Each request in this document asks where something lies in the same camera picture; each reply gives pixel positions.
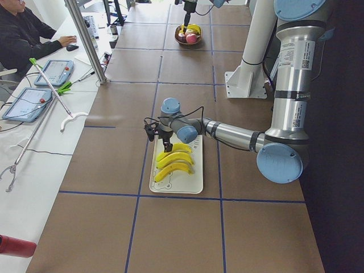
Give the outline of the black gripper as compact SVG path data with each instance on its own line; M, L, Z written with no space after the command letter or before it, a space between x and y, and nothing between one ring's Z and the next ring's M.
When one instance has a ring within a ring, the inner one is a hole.
M172 135L173 130L168 125L162 123L158 125L158 136L162 138L165 153L172 151L173 144L170 142Z
M196 12L197 0L183 0L183 2L184 11L186 11L183 24L183 33L185 33L190 22L190 14Z

